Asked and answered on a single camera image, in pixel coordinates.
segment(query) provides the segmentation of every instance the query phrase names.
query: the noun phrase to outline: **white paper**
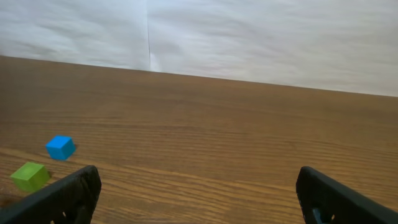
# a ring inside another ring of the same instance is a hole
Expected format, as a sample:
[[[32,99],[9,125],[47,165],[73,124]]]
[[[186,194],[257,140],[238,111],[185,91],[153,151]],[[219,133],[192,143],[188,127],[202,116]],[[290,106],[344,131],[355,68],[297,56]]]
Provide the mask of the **white paper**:
[[[146,0],[2,0],[0,54],[149,70]]]
[[[151,69],[398,96],[396,0],[150,0]]]

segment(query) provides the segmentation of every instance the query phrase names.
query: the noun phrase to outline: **toy block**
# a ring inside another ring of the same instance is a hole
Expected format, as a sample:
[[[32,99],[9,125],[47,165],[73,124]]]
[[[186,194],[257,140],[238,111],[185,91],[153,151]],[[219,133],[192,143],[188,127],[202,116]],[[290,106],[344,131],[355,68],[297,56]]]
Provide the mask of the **toy block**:
[[[44,186],[50,175],[43,165],[27,162],[11,175],[11,179],[19,189],[35,192]]]
[[[67,160],[76,150],[72,138],[68,136],[55,136],[45,147],[52,159],[59,160]]]

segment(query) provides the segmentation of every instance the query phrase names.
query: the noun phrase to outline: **blue cube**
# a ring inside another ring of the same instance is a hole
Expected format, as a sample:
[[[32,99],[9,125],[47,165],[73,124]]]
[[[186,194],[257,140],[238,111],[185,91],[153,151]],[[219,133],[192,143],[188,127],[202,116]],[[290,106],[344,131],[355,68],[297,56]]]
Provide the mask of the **blue cube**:
[[[51,158],[59,160],[67,160],[76,150],[72,138],[68,136],[55,136],[45,147]]]

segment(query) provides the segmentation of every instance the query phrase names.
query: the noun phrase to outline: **green block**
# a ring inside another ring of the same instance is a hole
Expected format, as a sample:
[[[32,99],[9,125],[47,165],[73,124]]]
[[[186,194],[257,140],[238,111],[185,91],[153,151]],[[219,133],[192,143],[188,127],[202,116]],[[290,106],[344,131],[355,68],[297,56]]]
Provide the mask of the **green block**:
[[[35,192],[41,189],[50,179],[47,169],[40,164],[27,162],[11,175],[12,180],[19,189]]]

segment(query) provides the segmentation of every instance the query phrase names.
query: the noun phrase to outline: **wood grain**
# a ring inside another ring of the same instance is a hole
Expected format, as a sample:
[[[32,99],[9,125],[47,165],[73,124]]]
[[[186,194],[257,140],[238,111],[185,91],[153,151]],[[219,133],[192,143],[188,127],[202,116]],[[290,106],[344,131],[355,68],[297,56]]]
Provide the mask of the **wood grain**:
[[[92,223],[304,223],[300,167],[398,211],[398,98],[0,57],[0,194],[99,169]],[[78,144],[49,158],[56,134]]]

